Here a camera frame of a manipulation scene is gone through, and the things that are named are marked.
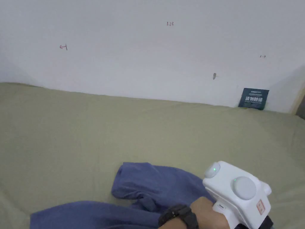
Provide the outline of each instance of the dark blue sticker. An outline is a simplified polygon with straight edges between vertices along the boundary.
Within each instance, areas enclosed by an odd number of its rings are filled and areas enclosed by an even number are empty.
[[[263,110],[265,108],[268,93],[269,90],[244,88],[238,107]]]

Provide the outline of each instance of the red arrow marking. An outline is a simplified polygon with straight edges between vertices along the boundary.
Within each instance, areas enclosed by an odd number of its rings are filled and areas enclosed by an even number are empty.
[[[66,50],[68,51],[68,49],[67,49],[67,44],[66,44],[66,46],[59,46],[61,49],[62,48],[64,48],[64,47],[66,47]]]

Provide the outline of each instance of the human arm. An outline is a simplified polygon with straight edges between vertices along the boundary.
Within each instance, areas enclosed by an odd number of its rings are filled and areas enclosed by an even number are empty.
[[[199,229],[230,229],[226,217],[213,211],[213,203],[205,197],[194,201],[190,208],[196,215]],[[178,217],[173,218],[159,229],[187,229],[186,224]]]

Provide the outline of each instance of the round gray button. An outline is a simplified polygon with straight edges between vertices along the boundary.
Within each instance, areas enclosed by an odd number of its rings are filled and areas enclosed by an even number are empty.
[[[220,164],[218,162],[214,162],[204,173],[205,178],[214,177],[220,170]]]
[[[248,177],[240,176],[233,181],[233,192],[243,200],[251,200],[256,194],[255,183]]]

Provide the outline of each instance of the white wall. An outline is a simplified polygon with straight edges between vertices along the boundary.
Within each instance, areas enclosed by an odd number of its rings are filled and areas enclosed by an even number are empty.
[[[0,5],[1,82],[232,107],[244,87],[269,89],[280,112],[305,82],[304,0]]]

